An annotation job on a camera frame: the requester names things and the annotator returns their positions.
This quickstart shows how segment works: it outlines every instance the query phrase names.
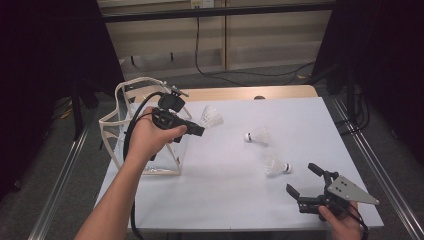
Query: transparent plastic box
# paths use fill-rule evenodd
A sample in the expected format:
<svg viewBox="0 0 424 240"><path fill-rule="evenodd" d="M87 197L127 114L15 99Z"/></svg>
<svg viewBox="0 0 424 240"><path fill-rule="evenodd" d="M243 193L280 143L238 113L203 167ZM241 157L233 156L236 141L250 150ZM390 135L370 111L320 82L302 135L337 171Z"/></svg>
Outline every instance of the transparent plastic box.
<svg viewBox="0 0 424 240"><path fill-rule="evenodd" d="M125 133L140 103L151 93L171 93L166 82L148 77L141 77L120 83L115 89L116 108L99 120L103 143L115 166L119 169L123 164L123 147ZM150 99L146 106L157 106L159 97ZM191 115L184 107L180 118L189 120ZM184 135L179 143L168 143L158 152L154 161L149 161L143 174L148 175L181 175L182 160L187 147L188 135Z"/></svg>

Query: metal bar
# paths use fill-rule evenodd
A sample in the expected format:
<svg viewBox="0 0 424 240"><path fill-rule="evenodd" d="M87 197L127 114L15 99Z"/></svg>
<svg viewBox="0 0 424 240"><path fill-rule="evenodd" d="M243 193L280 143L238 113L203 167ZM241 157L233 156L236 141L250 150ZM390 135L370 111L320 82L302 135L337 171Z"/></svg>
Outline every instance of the metal bar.
<svg viewBox="0 0 424 240"><path fill-rule="evenodd" d="M340 116L343 120L347 121L347 127L349 130L353 130L353 124L348 120L348 116L346 114L346 106L344 105L341 99L333 99L333 103L339 111ZM354 138L356 144L361 150L365 160L373 171L375 177L377 178L380 186L383 191L386 193L387 198L391 202L393 208L398 214L400 220L404 224L406 230L409 232L409 235L414 240L424 239L424 231L422 226L420 225L417 217L415 216L413 210L406 202L405 198L393 184L383 165L381 165L380 160L377 155L372 150L371 146L368 144L365 136L361 131L357 131L351 134Z"/></svg>
<svg viewBox="0 0 424 240"><path fill-rule="evenodd" d="M63 192L72 173L72 169L74 168L82 146L84 145L85 138L87 137L88 126L90 126L94 121L95 112L96 110L92 110L88 113L87 124L79 135L79 138L74 141L68 157L66 158L65 164L63 165L62 171L56 180L56 184L44 204L43 210L41 211L31 234L29 235L29 240L40 240L46 237L51 221L53 220L54 214L56 213Z"/></svg>
<svg viewBox="0 0 424 240"><path fill-rule="evenodd" d="M160 20L160 19L215 17L215 16L248 15L248 14L264 14L264 13L323 11L323 10L332 10L338 5L339 4L336 4L336 2L334 1L334 2L322 2L322 3L283 4L283 5L270 5L270 6L255 6L255 7L220 7L220 8L184 9L184 10L146 12L146 13L104 14L101 17L101 20L104 22L110 23L110 22L131 22L131 21L146 21L146 20Z"/></svg>

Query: human arm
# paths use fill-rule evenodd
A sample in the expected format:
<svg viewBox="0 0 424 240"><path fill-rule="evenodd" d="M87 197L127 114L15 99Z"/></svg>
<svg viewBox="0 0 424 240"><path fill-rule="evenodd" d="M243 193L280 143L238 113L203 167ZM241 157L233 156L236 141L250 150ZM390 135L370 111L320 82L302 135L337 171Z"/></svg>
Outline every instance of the human arm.
<svg viewBox="0 0 424 240"><path fill-rule="evenodd" d="M358 213L355 209L358 209L357 202L351 202L349 212L354 216L358 217ZM331 225L331 235L333 240L360 240L361 229L359 223L350 216L346 216L344 219L338 219L330 210L325 206L319 207L319 212Z"/></svg>
<svg viewBox="0 0 424 240"><path fill-rule="evenodd" d="M148 107L143 115L151 111L152 108ZM124 164L75 239L124 239L143 169L165 143L182 136L186 130L186 126L162 130L153 124L151 115L142 117L131 135Z"/></svg>

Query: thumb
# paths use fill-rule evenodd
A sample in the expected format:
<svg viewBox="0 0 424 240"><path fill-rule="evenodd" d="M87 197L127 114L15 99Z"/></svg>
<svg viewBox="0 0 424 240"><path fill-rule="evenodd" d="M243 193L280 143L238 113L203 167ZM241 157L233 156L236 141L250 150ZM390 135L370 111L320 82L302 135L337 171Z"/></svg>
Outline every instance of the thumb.
<svg viewBox="0 0 424 240"><path fill-rule="evenodd" d="M180 125L178 127L166 130L166 132L167 132L166 137L167 137L168 140L172 140L174 138L181 137L182 135L184 135L184 133L186 131L187 131L187 126Z"/></svg>
<svg viewBox="0 0 424 240"><path fill-rule="evenodd" d="M339 220L333 215L333 213L327 207L319 206L318 211L325 218L325 220L327 220L327 222L331 225L331 227L337 228L337 226L340 224Z"/></svg>

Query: black curtain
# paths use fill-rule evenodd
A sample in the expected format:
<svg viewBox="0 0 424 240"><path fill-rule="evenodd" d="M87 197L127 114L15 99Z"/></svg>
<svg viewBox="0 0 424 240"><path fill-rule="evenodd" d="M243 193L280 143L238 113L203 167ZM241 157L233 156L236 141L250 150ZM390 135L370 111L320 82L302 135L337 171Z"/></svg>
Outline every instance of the black curtain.
<svg viewBox="0 0 424 240"><path fill-rule="evenodd" d="M346 84L348 69L374 106L424 163L424 7L422 1L338 1L312 77L326 74L330 93Z"/></svg>
<svg viewBox="0 0 424 240"><path fill-rule="evenodd" d="M113 95L124 79L96 0L0 1L0 56L1 198L42 144L56 100L77 86L95 107L94 92Z"/></svg>

